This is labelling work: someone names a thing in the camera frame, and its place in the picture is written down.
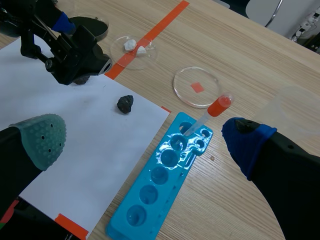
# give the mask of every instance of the white paper sheet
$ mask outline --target white paper sheet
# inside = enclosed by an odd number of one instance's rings
[[[50,55],[41,39],[35,43]],[[90,233],[169,113],[104,75],[61,85],[40,60],[21,56],[20,46],[18,39],[0,50],[0,130],[47,113],[60,115],[67,129],[58,160],[20,196]],[[125,95],[134,97],[128,115],[116,106]]]

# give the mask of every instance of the orange paper square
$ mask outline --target orange paper square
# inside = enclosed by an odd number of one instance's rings
[[[195,82],[191,84],[193,90],[198,94],[203,92],[205,89],[201,86],[200,82]]]

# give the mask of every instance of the dropper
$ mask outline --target dropper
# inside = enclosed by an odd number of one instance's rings
[[[231,106],[234,102],[234,96],[230,92],[223,93],[217,100],[212,103],[208,109],[205,111],[202,117],[195,124],[193,124],[185,133],[184,136],[190,136],[195,133],[202,125],[204,125],[208,120],[218,117],[227,108]]]

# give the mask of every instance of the white rock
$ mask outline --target white rock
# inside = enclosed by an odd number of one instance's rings
[[[146,49],[143,46],[140,46],[136,51],[137,57],[143,57],[147,53]]]
[[[124,43],[124,49],[126,51],[132,51],[136,48],[137,42],[134,39],[130,39]]]

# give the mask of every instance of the orange dropper bulb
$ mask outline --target orange dropper bulb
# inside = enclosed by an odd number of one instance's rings
[[[208,107],[207,112],[211,117],[217,117],[229,108],[233,102],[234,96],[230,92],[225,92]]]

